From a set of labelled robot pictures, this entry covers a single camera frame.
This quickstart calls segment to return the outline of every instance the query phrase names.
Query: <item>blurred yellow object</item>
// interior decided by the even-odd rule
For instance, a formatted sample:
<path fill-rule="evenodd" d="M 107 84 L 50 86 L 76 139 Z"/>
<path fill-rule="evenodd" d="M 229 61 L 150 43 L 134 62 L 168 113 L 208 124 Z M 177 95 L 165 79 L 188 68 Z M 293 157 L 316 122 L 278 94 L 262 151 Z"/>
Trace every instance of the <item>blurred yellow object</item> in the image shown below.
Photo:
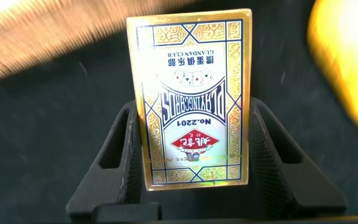
<path fill-rule="evenodd" d="M 358 0 L 317 0 L 308 42 L 317 64 L 358 124 Z"/>

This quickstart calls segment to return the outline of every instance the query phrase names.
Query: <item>dark fabric surface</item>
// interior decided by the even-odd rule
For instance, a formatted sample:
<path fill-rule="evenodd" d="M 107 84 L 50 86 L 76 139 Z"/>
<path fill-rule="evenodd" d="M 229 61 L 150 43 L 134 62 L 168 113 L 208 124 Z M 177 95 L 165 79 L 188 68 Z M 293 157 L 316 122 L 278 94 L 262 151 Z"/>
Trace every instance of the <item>dark fabric surface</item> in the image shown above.
<path fill-rule="evenodd" d="M 358 214 L 358 128 L 306 47 L 312 0 L 201 1 L 253 10 L 252 96 L 275 113 Z M 0 81 L 0 223 L 68 221 L 65 204 L 134 99 L 123 31 Z"/>

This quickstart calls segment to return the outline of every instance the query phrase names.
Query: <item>red logo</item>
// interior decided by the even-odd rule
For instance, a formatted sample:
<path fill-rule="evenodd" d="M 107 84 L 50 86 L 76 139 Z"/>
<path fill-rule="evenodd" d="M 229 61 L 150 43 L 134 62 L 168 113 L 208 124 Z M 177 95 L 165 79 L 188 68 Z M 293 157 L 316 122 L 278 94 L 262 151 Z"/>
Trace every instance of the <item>red logo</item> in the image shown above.
<path fill-rule="evenodd" d="M 193 129 L 173 141 L 171 145 L 181 149 L 183 152 L 204 152 L 218 142 L 218 139 Z"/>

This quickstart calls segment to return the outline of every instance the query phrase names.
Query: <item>playing card illustration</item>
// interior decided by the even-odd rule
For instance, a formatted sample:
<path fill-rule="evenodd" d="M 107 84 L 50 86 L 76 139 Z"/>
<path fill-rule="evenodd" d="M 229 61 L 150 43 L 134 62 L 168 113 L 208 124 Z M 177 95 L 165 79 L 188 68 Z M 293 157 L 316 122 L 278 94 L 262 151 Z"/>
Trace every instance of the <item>playing card illustration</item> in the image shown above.
<path fill-rule="evenodd" d="M 182 82 L 184 76 L 185 76 L 184 72 L 175 70 L 173 75 L 172 75 L 172 81 L 174 83 L 177 83 L 177 84 L 181 85 L 181 82 Z"/>
<path fill-rule="evenodd" d="M 201 76 L 202 76 L 201 72 L 193 73 L 193 86 L 203 85 L 203 78 Z"/>
<path fill-rule="evenodd" d="M 204 69 L 201 71 L 202 73 L 202 77 L 203 77 L 203 81 L 205 84 L 208 84 L 210 82 L 212 82 L 214 80 L 213 76 L 211 75 L 211 72 L 209 71 L 208 68 Z"/>
<path fill-rule="evenodd" d="M 183 72 L 183 79 L 181 80 L 182 86 L 193 86 L 193 73 Z"/>

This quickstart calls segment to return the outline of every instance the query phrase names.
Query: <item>gold foil packaging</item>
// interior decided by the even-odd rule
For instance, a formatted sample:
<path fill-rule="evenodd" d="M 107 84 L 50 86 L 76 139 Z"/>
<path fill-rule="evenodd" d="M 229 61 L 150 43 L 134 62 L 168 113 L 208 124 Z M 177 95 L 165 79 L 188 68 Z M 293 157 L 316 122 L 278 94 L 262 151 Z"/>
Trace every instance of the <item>gold foil packaging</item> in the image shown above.
<path fill-rule="evenodd" d="M 127 19 L 147 190 L 248 183 L 250 9 Z"/>

